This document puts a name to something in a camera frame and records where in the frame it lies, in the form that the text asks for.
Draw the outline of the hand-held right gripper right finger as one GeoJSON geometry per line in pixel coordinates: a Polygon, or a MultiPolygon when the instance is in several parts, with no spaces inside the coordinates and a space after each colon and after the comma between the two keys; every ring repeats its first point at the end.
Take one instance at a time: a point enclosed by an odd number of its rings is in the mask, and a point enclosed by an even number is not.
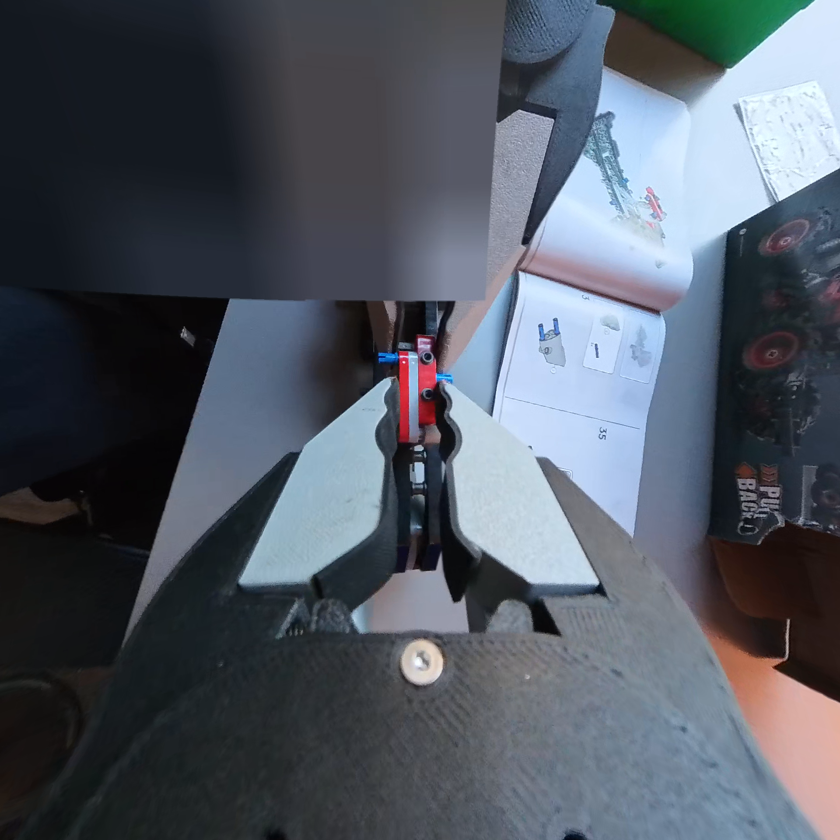
{"type": "Polygon", "coordinates": [[[440,393],[443,563],[453,600],[596,593],[600,581],[532,450],[452,384],[440,393]]]}

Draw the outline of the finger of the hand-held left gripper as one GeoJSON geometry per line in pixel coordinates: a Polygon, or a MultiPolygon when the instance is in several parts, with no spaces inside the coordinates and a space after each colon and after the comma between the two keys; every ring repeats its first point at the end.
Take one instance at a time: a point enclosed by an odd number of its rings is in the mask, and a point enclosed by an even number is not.
{"type": "MultiPolygon", "coordinates": [[[[543,159],[548,150],[554,120],[533,112],[518,110],[496,125],[491,189],[489,193],[489,233],[486,251],[485,296],[476,301],[451,302],[448,319],[433,314],[432,334],[436,344],[467,344],[490,305],[524,255],[522,243],[543,159]]],[[[467,221],[447,231],[448,220],[433,223],[425,219],[424,237],[434,254],[429,259],[434,271],[443,274],[444,287],[459,279],[477,277],[479,236],[475,220],[475,200],[467,203],[467,221]]]]}
{"type": "Polygon", "coordinates": [[[374,346],[378,352],[396,352],[402,328],[403,305],[399,301],[367,301],[374,346]]]}

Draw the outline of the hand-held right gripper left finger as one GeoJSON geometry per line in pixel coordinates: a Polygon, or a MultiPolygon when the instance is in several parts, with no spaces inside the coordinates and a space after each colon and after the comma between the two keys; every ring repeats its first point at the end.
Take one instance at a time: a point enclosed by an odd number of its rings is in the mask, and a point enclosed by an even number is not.
{"type": "Polygon", "coordinates": [[[308,442],[238,579],[241,589],[366,602],[396,567],[399,389],[379,382],[308,442]]]}

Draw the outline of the red and black lego assembly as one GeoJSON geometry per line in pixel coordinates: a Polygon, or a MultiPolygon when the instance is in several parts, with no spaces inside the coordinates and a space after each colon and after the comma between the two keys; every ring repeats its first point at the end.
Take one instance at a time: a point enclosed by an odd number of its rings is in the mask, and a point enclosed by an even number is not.
{"type": "Polygon", "coordinates": [[[378,354],[378,362],[396,368],[399,419],[393,472],[397,491],[397,573],[435,571],[442,551],[441,516],[444,462],[439,444],[427,441],[436,428],[439,385],[451,374],[439,373],[436,339],[418,334],[396,352],[378,354]]]}

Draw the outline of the open lego instruction booklet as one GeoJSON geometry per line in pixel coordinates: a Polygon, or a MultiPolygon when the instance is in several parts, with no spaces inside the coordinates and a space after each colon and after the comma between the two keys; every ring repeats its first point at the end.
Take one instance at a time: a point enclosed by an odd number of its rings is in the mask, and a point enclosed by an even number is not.
{"type": "Polygon", "coordinates": [[[693,273],[686,105],[611,69],[518,270],[493,417],[634,534],[663,312],[693,273]]]}

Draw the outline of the black lego set box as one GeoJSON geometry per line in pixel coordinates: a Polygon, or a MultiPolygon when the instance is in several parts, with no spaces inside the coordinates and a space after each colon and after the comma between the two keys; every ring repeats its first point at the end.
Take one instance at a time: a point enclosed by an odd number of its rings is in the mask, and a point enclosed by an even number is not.
{"type": "Polygon", "coordinates": [[[839,174],[728,232],[710,546],[779,670],[839,697],[839,174]]]}

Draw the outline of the green plastic bin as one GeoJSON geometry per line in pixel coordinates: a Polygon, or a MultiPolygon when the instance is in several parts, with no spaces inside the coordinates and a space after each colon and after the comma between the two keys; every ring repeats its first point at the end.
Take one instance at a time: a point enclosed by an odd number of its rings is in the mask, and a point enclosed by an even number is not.
{"type": "Polygon", "coordinates": [[[731,69],[810,1],[604,1],[731,69]]]}

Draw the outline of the white sticker sheet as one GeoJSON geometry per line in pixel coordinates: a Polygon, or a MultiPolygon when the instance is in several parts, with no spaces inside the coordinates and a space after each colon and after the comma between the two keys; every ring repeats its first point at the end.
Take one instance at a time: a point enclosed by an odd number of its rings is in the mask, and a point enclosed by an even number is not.
{"type": "Polygon", "coordinates": [[[737,111],[772,202],[838,170],[838,129],[817,81],[740,98],[737,111]]]}

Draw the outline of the person's dark blue clothing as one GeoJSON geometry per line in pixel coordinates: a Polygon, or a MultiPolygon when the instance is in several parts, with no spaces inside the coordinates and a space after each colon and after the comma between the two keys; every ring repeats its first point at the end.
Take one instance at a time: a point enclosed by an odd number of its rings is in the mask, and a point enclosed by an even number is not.
{"type": "Polygon", "coordinates": [[[227,306],[2,287],[2,671],[113,661],[227,306]]]}

